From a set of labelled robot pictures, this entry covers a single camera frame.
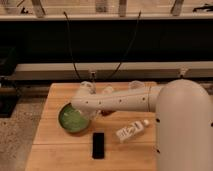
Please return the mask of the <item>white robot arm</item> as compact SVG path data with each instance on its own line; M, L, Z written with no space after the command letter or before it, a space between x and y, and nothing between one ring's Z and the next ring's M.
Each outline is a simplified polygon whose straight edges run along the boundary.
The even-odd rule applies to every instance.
M200 84L178 79L164 85L95 94L83 82L74 108L153 112L157 171L213 171L213 101Z

